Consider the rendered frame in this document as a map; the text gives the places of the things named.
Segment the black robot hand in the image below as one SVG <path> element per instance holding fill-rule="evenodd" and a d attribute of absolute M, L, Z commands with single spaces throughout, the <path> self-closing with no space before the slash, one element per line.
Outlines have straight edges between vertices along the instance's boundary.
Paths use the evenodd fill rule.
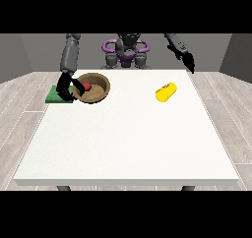
<path fill-rule="evenodd" d="M 195 62 L 194 57 L 190 52 L 186 52 L 181 55 L 184 66 L 191 72 L 194 73 Z"/>
<path fill-rule="evenodd" d="M 56 92 L 64 101 L 74 99 L 74 96 L 69 93 L 70 84 L 79 90 L 80 95 L 85 93 L 85 87 L 77 79 L 73 79 L 68 73 L 62 73 L 57 83 Z"/>

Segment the brown wooden bowl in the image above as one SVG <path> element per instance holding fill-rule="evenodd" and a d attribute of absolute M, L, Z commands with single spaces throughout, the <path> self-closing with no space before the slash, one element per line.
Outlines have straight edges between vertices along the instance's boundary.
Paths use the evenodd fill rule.
<path fill-rule="evenodd" d="M 91 89 L 80 95 L 80 91 L 73 86 L 73 95 L 84 103 L 97 103 L 105 99 L 110 91 L 108 78 L 100 73 L 86 73 L 78 78 L 80 83 L 90 83 Z"/>

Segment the green square pad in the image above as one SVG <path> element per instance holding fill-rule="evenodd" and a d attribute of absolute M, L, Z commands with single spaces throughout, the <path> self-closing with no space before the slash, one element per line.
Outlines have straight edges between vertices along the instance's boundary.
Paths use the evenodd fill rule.
<path fill-rule="evenodd" d="M 65 100 L 63 100 L 56 91 L 56 86 L 52 86 L 46 99 L 46 103 L 65 103 Z"/>

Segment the yellow cup with melon print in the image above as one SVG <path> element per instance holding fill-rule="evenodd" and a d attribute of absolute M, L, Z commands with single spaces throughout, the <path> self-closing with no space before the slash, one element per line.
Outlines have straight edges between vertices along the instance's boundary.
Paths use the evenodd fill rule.
<path fill-rule="evenodd" d="M 167 102 L 176 91 L 176 84 L 168 83 L 156 91 L 156 99 L 159 102 Z"/>

